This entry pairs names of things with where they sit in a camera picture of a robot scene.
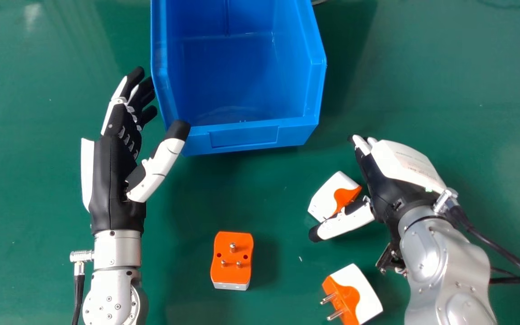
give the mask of black and white robotic hand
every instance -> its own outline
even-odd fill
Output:
[[[81,191],[91,214],[93,251],[73,251],[76,302],[87,325],[142,325],[147,298],[142,291],[142,234],[146,200],[179,156],[190,125],[176,120],[149,157],[136,162],[141,131],[157,115],[151,77],[141,67],[125,76],[111,97],[99,140],[81,140]],[[91,288],[83,300],[84,263],[93,261]]]
[[[309,238],[322,241],[376,220],[391,241],[377,261],[385,274],[404,275],[411,288],[405,324],[496,324],[488,286],[520,283],[520,276],[491,267],[485,251],[465,230],[520,269],[520,259],[488,239],[469,222],[458,194],[424,155],[397,142],[349,137],[370,197],[354,200],[322,220]],[[509,276],[491,278],[491,272]]]

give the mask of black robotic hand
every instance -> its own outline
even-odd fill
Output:
[[[81,189],[93,234],[122,229],[143,233],[146,200],[164,180],[190,133],[188,123],[175,121],[138,165],[140,132],[157,115],[153,105],[145,108],[154,97],[151,77],[144,80],[139,66],[112,95],[99,140],[81,140]]]

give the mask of silver robotic arm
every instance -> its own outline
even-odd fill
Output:
[[[391,241],[377,261],[386,273],[395,271],[410,284],[405,324],[496,324],[488,286],[520,283],[520,277],[491,279],[485,251],[458,228],[493,244],[493,249],[520,268],[520,260],[474,229],[429,159],[408,146],[353,135],[355,157],[370,197],[354,201],[312,228],[321,241],[374,220],[386,224]]]
[[[81,189],[91,214],[93,251],[73,251],[76,302],[86,325],[143,325],[148,302],[142,290],[142,234],[146,200],[179,156],[190,125],[177,120],[139,164],[143,130],[157,110],[151,78],[136,68],[113,94],[97,141],[81,140]],[[91,288],[83,298],[84,263],[93,261]]]

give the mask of storage bin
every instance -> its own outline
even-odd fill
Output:
[[[326,56],[310,0],[152,0],[151,68],[185,156],[298,146],[318,125]]]

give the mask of blue plastic bin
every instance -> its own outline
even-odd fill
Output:
[[[318,125],[326,56],[310,0],[152,0],[151,68],[184,155],[298,146]]]

